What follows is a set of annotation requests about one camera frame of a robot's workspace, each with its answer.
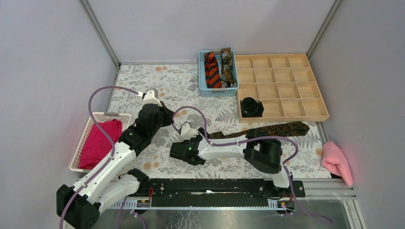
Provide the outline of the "black gold patterned tie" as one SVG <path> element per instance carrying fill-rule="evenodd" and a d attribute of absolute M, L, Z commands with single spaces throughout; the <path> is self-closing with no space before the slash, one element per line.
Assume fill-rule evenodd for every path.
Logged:
<path fill-rule="evenodd" d="M 210 139 L 234 138 L 246 135 L 250 130 L 258 130 L 270 136 L 292 137 L 292 136 L 305 136 L 309 132 L 310 127 L 303 122 L 290 122 L 285 124 L 267 125 L 263 127 L 252 128 L 249 130 L 244 130 L 228 135 L 225 135 L 223 132 L 219 131 L 207 134 L 207 136 Z"/>

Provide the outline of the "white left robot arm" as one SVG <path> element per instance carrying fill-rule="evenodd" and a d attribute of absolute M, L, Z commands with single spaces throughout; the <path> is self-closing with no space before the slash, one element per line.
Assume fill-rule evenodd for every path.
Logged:
<path fill-rule="evenodd" d="M 148 177 L 137 169 L 114 184 L 110 181 L 151 144 L 161 127 L 172 124 L 173 114 L 163 102 L 143 105 L 135 123 L 122 132 L 111 153 L 72 186 L 62 185 L 56 193 L 59 227 L 67 222 L 76 229 L 90 229 L 108 207 L 122 198 L 146 194 Z"/>

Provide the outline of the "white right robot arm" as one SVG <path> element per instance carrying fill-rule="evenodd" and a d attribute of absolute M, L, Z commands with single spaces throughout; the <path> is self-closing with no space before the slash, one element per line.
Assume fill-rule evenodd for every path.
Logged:
<path fill-rule="evenodd" d="M 281 161 L 281 140 L 286 138 L 268 136 L 253 129 L 242 136 L 222 139 L 209 139 L 199 133 L 173 143 L 170 157 L 193 166 L 215 158 L 242 158 L 256 170 L 269 174 L 275 193 L 285 197 L 293 190 L 293 185 Z"/>

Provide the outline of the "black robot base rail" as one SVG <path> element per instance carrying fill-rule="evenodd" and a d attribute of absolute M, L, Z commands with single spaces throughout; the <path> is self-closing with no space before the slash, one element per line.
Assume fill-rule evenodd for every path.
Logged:
<path fill-rule="evenodd" d="M 276 187 L 265 179 L 151 178 L 131 198 L 150 200 L 154 208 L 266 207 L 269 200 L 306 196 L 302 181 L 292 188 Z"/>

